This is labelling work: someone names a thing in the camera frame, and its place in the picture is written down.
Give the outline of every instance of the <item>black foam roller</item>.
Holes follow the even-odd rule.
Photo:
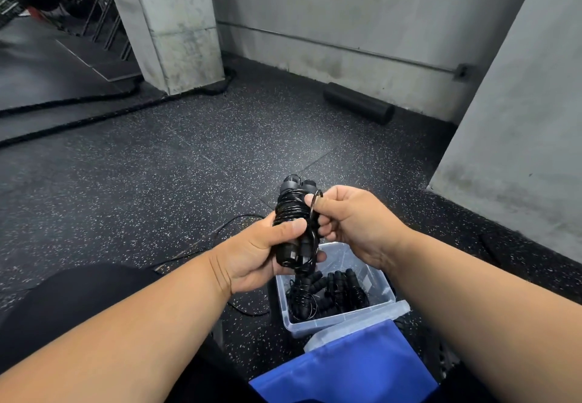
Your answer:
[[[324,98],[379,124],[386,124],[394,115],[395,107],[392,104],[335,83],[324,87]]]

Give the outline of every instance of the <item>hand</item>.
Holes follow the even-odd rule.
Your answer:
[[[313,195],[305,196],[311,205]],[[389,272],[392,261],[413,231],[372,193],[337,185],[316,199],[319,234],[348,244],[368,265]]]
[[[231,294],[260,288],[277,274],[293,274],[293,270],[276,262],[271,247],[300,237],[307,222],[296,219],[273,227],[274,219],[272,212],[210,252],[212,265],[217,266],[215,273],[219,271],[223,277],[219,282],[226,282]],[[318,252],[317,262],[323,262],[325,257],[325,253]]]

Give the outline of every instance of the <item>forearm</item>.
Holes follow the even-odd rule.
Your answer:
[[[164,401],[230,295],[212,260],[195,258],[17,364],[0,376],[0,401]]]
[[[582,395],[582,307],[414,232],[390,276],[411,304],[504,401]]]

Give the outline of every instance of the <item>person's right hand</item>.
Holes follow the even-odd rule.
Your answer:
[[[312,199],[306,195],[305,203]],[[359,259],[386,272],[414,233],[372,193],[354,187],[331,187],[314,209],[321,236],[348,244]]]

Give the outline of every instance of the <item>person's left arm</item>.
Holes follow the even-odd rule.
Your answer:
[[[282,268],[271,246],[305,220],[274,215],[63,334],[0,376],[0,401],[163,402],[234,292]]]

